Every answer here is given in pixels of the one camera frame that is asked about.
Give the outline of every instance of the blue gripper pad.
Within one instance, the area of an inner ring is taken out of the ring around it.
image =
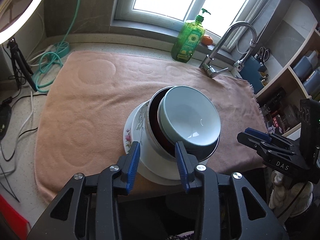
[[[138,164],[140,159],[140,143],[133,142],[130,148],[130,151],[126,155],[126,157],[127,157],[126,163],[130,162],[128,167],[128,173],[127,173],[127,184],[125,186],[127,194],[129,194],[130,191],[133,189],[134,179],[137,174],[137,169],[138,169]]]
[[[261,139],[262,141],[265,141],[267,143],[271,143],[271,138],[267,133],[260,132],[258,130],[252,129],[252,128],[247,128],[244,130],[245,133],[250,134],[256,138]]]
[[[188,170],[187,170],[187,166],[186,166],[186,163],[184,160],[185,157],[188,158],[188,155],[187,155],[185,148],[180,149],[180,146],[178,143],[176,143],[176,145],[175,145],[175,156],[176,156],[176,162],[177,162],[177,166],[178,166],[178,170],[179,170],[179,175],[180,175],[182,187],[183,187],[184,191],[186,193],[188,193],[190,190],[190,184],[189,184],[189,180],[188,180]]]

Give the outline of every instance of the orange fruit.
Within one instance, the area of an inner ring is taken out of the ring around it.
[[[209,35],[205,34],[205,35],[203,35],[203,37],[201,39],[201,43],[203,45],[210,46],[210,45],[212,45],[213,40]]]

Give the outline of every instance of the stack of dishes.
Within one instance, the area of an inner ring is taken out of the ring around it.
[[[124,148],[140,143],[138,173],[162,185],[180,184],[174,145],[182,141],[201,164],[215,152],[220,118],[211,101],[187,86],[166,87],[136,107],[124,126]]]

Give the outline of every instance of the black tripod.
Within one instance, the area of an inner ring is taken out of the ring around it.
[[[14,76],[15,76],[15,80],[17,82],[18,90],[21,88],[20,87],[21,84],[19,83],[18,68],[16,66],[16,62],[18,64],[21,72],[23,73],[24,77],[26,78],[26,80],[30,84],[30,86],[33,88],[34,91],[37,91],[36,85],[33,82],[31,76],[29,75],[29,73],[31,75],[33,75],[33,72],[30,69],[30,67],[29,67],[28,63],[26,62],[25,58],[23,57],[20,49],[18,48],[18,44],[16,43],[16,40],[15,40],[14,37],[12,37],[8,41],[7,48],[10,48],[11,64],[12,64],[12,69],[13,69],[13,73],[14,73]]]

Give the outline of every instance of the green pump top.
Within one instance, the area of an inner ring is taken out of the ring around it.
[[[202,11],[202,13],[200,13],[201,15],[198,14],[198,15],[196,16],[196,20],[197,20],[198,22],[203,22],[203,20],[204,20],[203,14],[204,14],[205,12],[211,15],[211,13],[208,12],[206,9],[201,8],[201,11]]]

